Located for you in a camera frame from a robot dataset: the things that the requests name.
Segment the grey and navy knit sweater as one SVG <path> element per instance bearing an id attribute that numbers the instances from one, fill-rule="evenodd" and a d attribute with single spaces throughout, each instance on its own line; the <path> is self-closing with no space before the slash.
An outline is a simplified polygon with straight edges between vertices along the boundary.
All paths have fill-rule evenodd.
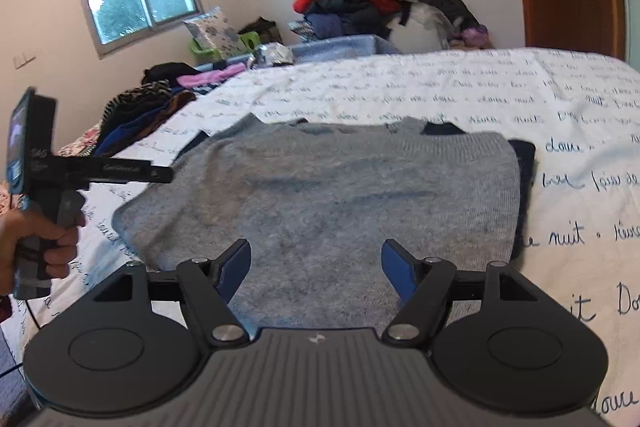
<path id="1" fill-rule="evenodd" d="M 355 126 L 246 116 L 182 155 L 168 184 L 114 213 L 150 268 L 216 257 L 238 239 L 250 272 L 231 300 L 247 329 L 382 329 L 399 299 L 381 249 L 483 270 L 518 254 L 532 143 L 407 118 Z"/>

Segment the dark clothes heap on bed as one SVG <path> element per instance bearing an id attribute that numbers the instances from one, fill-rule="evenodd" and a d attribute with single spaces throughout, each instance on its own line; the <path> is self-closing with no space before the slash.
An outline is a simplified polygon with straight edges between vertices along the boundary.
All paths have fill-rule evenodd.
<path id="1" fill-rule="evenodd" d="M 175 62 L 145 69 L 140 87 L 122 92 L 105 105 L 91 155 L 114 156 L 195 101 L 195 94 L 181 86 L 178 78 L 196 74 L 198 70 L 192 66 Z"/>

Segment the pile of mixed clothes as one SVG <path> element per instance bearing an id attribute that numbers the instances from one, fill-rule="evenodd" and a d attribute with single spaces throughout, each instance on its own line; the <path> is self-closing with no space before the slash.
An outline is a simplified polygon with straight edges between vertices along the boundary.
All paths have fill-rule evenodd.
<path id="1" fill-rule="evenodd" d="M 375 36 L 404 53 L 449 48 L 454 28 L 431 0 L 294 0 L 288 30 L 303 42 Z"/>

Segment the pink purple garment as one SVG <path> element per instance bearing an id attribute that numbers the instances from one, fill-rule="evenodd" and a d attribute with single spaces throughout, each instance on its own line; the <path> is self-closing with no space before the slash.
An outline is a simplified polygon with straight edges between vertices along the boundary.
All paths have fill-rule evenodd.
<path id="1" fill-rule="evenodd" d="M 224 69 L 212 69 L 208 72 L 200 72 L 196 75 L 184 75 L 177 78 L 177 82 L 184 89 L 198 90 L 215 88 L 225 83 L 230 78 L 246 71 L 242 63 L 229 65 Z"/>

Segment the crumpled white plastic bag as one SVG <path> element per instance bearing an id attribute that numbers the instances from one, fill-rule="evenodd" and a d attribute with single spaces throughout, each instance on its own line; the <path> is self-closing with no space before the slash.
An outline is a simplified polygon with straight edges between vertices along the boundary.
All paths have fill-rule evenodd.
<path id="1" fill-rule="evenodd" d="M 283 67 L 294 63 L 295 56 L 290 48 L 280 42 L 270 42 L 254 49 L 247 60 L 246 67 L 248 69 Z"/>

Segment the floral patterned pillow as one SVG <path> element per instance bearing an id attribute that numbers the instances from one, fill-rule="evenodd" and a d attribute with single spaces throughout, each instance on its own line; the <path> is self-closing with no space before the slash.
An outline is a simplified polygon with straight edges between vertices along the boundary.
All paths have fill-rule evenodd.
<path id="1" fill-rule="evenodd" d="M 240 36 L 231 26 L 220 6 L 209 12 L 188 18 L 184 22 L 186 30 L 202 48 L 216 48 L 224 58 L 240 48 Z"/>

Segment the light blue quilted blanket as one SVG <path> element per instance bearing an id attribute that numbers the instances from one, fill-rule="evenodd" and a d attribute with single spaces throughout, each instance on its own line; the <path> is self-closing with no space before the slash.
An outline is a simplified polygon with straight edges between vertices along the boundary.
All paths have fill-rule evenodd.
<path id="1" fill-rule="evenodd" d="M 347 60 L 348 58 L 372 55 L 400 54 L 400 51 L 387 40 L 374 35 L 337 37 L 293 44 L 287 47 L 292 50 L 295 56 L 293 65 Z M 226 64 L 246 64 L 251 55 L 250 53 L 231 57 Z"/>

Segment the white quilt with script print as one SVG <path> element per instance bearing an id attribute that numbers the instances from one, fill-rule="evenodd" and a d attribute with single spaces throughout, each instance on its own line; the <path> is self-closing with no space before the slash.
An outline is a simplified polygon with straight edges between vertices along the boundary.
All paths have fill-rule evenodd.
<path id="1" fill-rule="evenodd" d="M 198 132 L 265 122 L 391 124 L 406 117 L 536 146 L 526 275 L 603 339 L 593 412 L 639 421 L 639 75 L 615 58 L 543 49 L 373 55 L 244 72 L 135 145 L 175 158 Z"/>

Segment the black bag by wall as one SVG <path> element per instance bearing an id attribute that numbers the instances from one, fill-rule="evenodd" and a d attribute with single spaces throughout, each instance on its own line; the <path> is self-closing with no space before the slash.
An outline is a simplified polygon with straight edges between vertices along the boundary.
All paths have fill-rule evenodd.
<path id="1" fill-rule="evenodd" d="M 462 0 L 431 0 L 452 26 L 449 41 L 468 49 L 491 49 L 488 28 L 481 24 Z"/>

